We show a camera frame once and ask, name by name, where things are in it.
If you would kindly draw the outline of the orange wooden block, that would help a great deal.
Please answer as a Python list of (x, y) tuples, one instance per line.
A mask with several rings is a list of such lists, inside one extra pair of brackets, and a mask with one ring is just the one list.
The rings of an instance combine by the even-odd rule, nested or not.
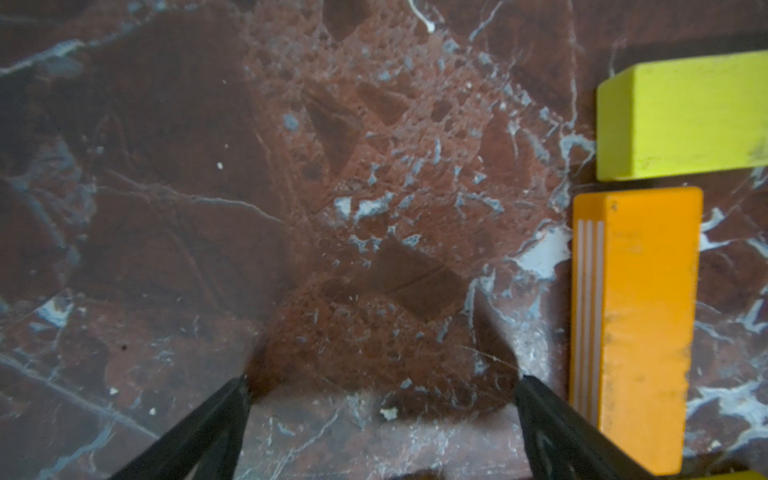
[(656, 475), (682, 465), (703, 193), (587, 193), (572, 221), (569, 401)]

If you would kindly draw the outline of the large yellow-green wooden block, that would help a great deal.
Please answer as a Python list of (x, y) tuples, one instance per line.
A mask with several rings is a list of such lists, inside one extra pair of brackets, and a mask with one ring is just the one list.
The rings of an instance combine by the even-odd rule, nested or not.
[(600, 181), (766, 164), (765, 51), (640, 63), (597, 89)]

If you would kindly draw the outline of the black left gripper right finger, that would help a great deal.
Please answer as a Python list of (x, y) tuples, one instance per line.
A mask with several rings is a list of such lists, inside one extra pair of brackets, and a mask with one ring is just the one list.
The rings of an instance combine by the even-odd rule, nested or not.
[(524, 447), (535, 479), (652, 479), (547, 385), (524, 376), (515, 387)]

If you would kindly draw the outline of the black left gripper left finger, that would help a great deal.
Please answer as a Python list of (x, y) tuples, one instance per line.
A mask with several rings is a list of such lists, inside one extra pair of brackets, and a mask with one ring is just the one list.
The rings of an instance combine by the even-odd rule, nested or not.
[(236, 377), (112, 477), (232, 479), (250, 408), (247, 378)]

